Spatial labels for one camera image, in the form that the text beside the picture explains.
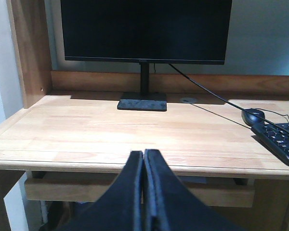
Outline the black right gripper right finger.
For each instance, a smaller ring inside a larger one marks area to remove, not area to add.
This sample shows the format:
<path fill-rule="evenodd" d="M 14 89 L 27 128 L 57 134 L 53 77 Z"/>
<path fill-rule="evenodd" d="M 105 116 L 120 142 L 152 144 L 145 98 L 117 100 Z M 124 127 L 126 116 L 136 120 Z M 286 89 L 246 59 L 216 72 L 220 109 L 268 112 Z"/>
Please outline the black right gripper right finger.
<path fill-rule="evenodd" d="M 167 165 L 161 152 L 144 153 L 144 230 L 241 231 L 197 199 Z"/>

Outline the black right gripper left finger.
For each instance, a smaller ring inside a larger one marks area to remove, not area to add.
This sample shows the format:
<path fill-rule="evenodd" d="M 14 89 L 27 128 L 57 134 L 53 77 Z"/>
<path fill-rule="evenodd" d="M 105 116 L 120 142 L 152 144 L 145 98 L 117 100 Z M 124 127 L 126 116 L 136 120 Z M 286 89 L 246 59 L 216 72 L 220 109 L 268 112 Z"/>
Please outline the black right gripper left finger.
<path fill-rule="evenodd" d="M 132 151 L 108 190 L 59 231 L 140 231 L 143 153 Z"/>

